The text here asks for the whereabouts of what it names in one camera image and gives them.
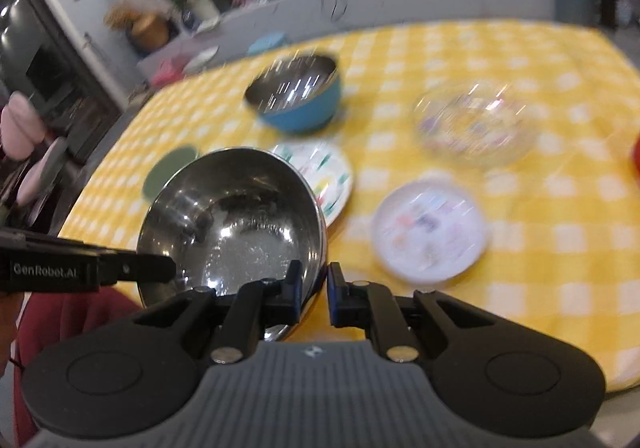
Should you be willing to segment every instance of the table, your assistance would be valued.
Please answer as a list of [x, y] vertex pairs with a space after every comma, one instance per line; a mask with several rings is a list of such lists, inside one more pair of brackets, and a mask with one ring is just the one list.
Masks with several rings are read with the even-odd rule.
[[[640, 128], [640, 78], [596, 31], [512, 20], [378, 28], [306, 42], [163, 89], [87, 184], [61, 235], [134, 249], [147, 205], [146, 173], [165, 153], [284, 139], [242, 104], [250, 80], [298, 49], [333, 52], [344, 75], [342, 111], [316, 137], [340, 145], [356, 172], [346, 211], [329, 230], [329, 258], [347, 279], [394, 293], [369, 245], [376, 207], [423, 176], [468, 187], [490, 223], [487, 253], [442, 289], [568, 341], [604, 369], [607, 389], [640, 382], [640, 192], [628, 160]], [[447, 80], [508, 82], [540, 127], [536, 148], [508, 168], [461, 170], [418, 146], [410, 110]], [[133, 284], [120, 288], [137, 298]], [[324, 292], [292, 340], [362, 338], [329, 326]]]

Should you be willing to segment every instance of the stainless steel bowl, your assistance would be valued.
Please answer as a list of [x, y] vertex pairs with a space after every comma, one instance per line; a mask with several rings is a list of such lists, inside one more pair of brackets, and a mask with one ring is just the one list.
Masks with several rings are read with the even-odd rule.
[[[326, 265], [326, 228], [316, 197], [286, 161], [255, 148], [227, 148], [201, 157], [170, 180], [149, 209], [140, 253], [171, 256], [171, 284], [139, 284], [145, 306], [194, 287], [236, 293], [246, 282], [284, 278], [303, 267], [303, 306]], [[276, 340], [288, 327], [271, 327]]]
[[244, 97], [258, 113], [296, 108], [338, 79], [337, 63], [322, 54], [304, 54], [273, 63], [254, 79]]

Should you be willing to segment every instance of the patterned plate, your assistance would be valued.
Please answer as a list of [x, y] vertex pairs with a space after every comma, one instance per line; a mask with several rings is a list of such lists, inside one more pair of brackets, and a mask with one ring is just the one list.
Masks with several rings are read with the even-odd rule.
[[378, 207], [371, 233], [385, 267], [418, 285], [466, 271], [487, 244], [484, 217], [471, 195], [436, 179], [392, 192]]
[[333, 224], [353, 188], [353, 173], [342, 152], [325, 141], [281, 143], [271, 151], [305, 177], [318, 198], [326, 226]]

